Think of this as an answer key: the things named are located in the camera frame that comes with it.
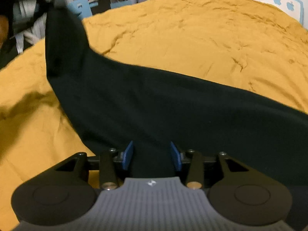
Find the black pants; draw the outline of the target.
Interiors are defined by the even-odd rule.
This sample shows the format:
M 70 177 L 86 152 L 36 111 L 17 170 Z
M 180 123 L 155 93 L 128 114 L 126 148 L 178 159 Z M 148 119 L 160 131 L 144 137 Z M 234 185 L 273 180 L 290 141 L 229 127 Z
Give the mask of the black pants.
M 175 172 L 170 144 L 205 155 L 225 151 L 286 185 L 287 223 L 307 225 L 307 115 L 266 97 L 103 57 L 66 7 L 48 12 L 46 76 L 86 147 L 135 145 L 134 177 Z

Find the mustard yellow bedspread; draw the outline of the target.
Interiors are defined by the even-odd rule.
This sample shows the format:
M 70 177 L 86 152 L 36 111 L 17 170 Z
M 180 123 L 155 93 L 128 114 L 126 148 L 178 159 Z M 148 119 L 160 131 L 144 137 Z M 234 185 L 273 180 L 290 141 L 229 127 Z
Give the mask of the mustard yellow bedspread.
M 90 46 L 126 64 L 167 70 L 307 114 L 307 30 L 253 0 L 149 0 L 83 22 Z M 1 70 L 1 230 L 22 182 L 86 152 L 46 78 L 41 40 Z

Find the blue smiley chair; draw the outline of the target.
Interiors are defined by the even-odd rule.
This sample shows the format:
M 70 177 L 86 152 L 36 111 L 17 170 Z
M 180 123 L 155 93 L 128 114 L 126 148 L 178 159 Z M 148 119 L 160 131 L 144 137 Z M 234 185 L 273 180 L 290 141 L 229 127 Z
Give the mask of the blue smiley chair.
M 89 2 L 88 0 L 74 0 L 67 5 L 68 9 L 80 20 L 91 17 L 91 9 L 96 6 L 98 6 L 98 2 Z

